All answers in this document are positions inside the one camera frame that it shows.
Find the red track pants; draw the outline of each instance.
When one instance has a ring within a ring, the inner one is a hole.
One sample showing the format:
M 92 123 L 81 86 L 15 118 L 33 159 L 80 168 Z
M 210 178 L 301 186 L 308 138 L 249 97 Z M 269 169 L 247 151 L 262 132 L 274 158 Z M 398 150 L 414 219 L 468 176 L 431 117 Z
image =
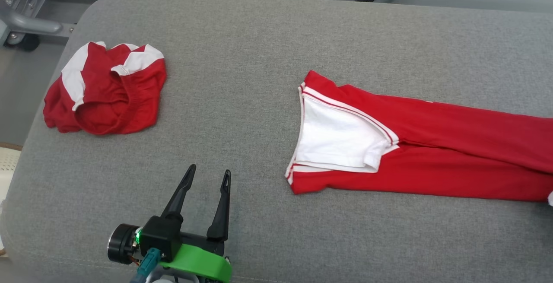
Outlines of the red track pants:
M 546 201 L 553 119 L 371 94 L 310 71 L 286 178 L 325 187 Z

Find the padded table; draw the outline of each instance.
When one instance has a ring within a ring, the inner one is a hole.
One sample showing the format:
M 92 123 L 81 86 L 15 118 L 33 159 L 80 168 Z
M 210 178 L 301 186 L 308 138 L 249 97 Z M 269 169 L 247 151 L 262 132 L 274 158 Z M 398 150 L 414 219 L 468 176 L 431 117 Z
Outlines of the padded table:
M 553 280 L 547 204 L 334 189 L 295 196 L 284 178 L 300 128 L 297 87 L 310 69 L 377 94 L 552 117 L 552 15 L 99 0 L 52 80 L 88 41 L 148 43 L 164 53 L 168 78 L 157 124 L 140 133 L 61 134 L 38 109 L 0 232 L 14 264 L 42 282 L 128 282 L 136 267 L 107 259 L 111 232 L 159 215 L 191 163 L 182 230 L 196 234 L 232 171 L 226 254 L 235 283 Z

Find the red and white shorts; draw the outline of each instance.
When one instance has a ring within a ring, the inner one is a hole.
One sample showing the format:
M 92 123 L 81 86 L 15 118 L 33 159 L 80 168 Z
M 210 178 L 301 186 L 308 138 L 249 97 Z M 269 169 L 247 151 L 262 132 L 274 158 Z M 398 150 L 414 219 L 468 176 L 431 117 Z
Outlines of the red and white shorts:
M 128 134 L 158 120 L 166 79 L 163 54 L 151 45 L 111 49 L 89 42 L 75 52 L 44 98 L 44 121 L 61 133 Z
M 553 119 L 337 87 L 310 71 L 286 179 L 326 187 L 545 201 L 553 191 Z

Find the wheel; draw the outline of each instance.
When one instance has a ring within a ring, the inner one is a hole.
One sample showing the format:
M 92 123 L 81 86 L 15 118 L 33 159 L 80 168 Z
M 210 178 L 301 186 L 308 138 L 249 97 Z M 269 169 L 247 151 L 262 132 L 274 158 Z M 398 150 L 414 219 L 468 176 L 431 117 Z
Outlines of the wheel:
M 38 38 L 38 35 L 35 35 L 33 33 L 25 33 L 20 43 L 17 43 L 16 45 L 10 45 L 8 41 L 6 41 L 4 42 L 4 47 L 12 49 L 17 48 L 23 51 L 34 51 L 39 44 L 40 39 Z

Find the motor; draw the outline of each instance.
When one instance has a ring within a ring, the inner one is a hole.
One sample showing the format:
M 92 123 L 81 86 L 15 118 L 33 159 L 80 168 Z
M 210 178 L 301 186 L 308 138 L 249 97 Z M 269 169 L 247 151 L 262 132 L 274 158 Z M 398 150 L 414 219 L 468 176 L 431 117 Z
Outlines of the motor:
M 135 263 L 131 283 L 167 283 L 163 277 L 194 283 L 228 283 L 232 267 L 224 257 L 229 238 L 231 172 L 225 171 L 221 198 L 207 236 L 181 232 L 180 214 L 186 192 L 192 185 L 196 165 L 188 167 L 160 216 L 152 216 L 143 227 L 120 224 L 109 238 L 107 255 L 121 264 Z

